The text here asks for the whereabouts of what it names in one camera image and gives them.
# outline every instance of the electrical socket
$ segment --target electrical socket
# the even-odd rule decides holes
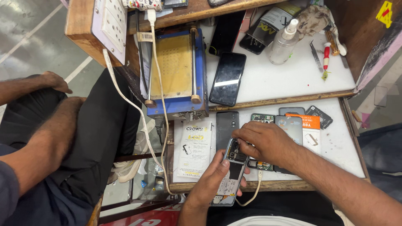
[[[122,53],[127,30],[124,21],[127,9],[123,8],[119,0],[104,0],[104,2],[102,31]]]

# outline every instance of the screwdriver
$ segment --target screwdriver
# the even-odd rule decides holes
[[[327,69],[328,69],[328,64],[329,64],[329,52],[330,52],[330,47],[331,46],[331,43],[330,42],[327,42],[327,43],[325,43],[324,44],[324,62],[323,62],[323,68],[324,68],[324,73],[323,73],[323,75],[322,75],[322,79],[324,80],[324,82],[325,82],[325,80],[328,78],[328,72],[326,71]]]

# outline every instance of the white sneaker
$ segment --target white sneaker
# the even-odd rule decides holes
[[[133,155],[145,154],[148,151],[145,132],[138,132],[135,140]],[[120,183],[125,183],[131,180],[137,174],[141,159],[125,162],[115,162],[112,172],[115,172]]]

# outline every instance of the yellow sticker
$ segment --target yellow sticker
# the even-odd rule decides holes
[[[389,1],[385,1],[384,4],[382,5],[381,9],[379,10],[377,16],[375,17],[377,20],[383,22],[387,28],[391,26],[391,16],[392,16],[392,10],[391,10],[392,3]]]

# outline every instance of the black pants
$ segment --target black pants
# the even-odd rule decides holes
[[[125,79],[117,71],[115,75],[121,92],[141,107]],[[23,148],[66,97],[45,88],[9,103],[0,125],[0,143]],[[61,189],[95,206],[105,190],[115,156],[133,153],[139,118],[139,111],[118,94],[105,69],[81,106],[69,152],[50,177]]]
[[[244,192],[237,199],[245,203],[253,195],[254,192]],[[251,216],[282,216],[317,226],[344,225],[332,203],[316,191],[260,191],[245,207],[236,202],[232,207],[210,207],[207,226],[226,226]]]

